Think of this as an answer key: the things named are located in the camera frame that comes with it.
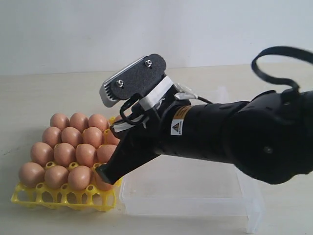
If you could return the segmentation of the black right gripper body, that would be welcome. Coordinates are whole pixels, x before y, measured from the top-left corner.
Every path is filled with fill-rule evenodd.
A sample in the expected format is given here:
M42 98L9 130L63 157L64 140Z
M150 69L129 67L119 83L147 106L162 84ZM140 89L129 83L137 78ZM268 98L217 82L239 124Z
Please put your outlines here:
M162 109L158 122L148 120L129 128L114 124L112 132L120 139L131 161L144 164L159 155L170 155L213 162L230 163L224 149L226 124L241 110L243 101L192 106L176 101Z

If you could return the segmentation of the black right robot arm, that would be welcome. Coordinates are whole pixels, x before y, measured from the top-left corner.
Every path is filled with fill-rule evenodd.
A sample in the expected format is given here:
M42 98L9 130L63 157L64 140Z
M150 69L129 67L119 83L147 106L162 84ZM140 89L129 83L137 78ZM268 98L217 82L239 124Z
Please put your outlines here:
M96 172L109 184L160 155L228 163L281 184L313 169L313 93L266 91L251 101L191 105L167 97L159 118L116 134Z

